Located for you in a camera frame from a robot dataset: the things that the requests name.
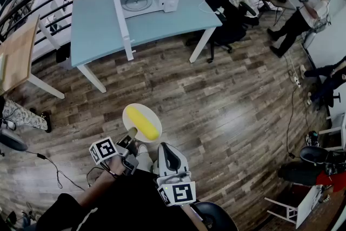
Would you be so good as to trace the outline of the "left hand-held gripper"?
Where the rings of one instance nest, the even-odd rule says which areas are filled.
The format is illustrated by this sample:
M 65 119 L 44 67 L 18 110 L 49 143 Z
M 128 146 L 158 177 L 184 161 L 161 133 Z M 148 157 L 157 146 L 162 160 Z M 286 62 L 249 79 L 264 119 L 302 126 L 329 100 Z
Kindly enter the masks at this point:
M 125 167 L 124 175 L 133 175 L 139 162 L 136 159 L 137 148 L 135 145 L 135 136 L 138 130 L 135 127 L 131 127 L 127 135 L 121 140 L 114 143 L 111 137 L 103 138 L 94 142 L 89 152 L 96 165 L 102 166 L 112 176 L 118 176 L 108 165 L 107 161 L 114 156 L 118 156 L 121 159 L 122 165 Z

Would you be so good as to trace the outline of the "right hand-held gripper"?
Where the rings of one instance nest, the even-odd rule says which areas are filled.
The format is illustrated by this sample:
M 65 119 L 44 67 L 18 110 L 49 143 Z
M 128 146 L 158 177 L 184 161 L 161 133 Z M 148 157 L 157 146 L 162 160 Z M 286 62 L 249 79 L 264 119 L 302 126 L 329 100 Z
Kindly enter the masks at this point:
M 174 146 L 162 142 L 155 161 L 157 191 L 166 206 L 182 206 L 196 201 L 187 158 Z

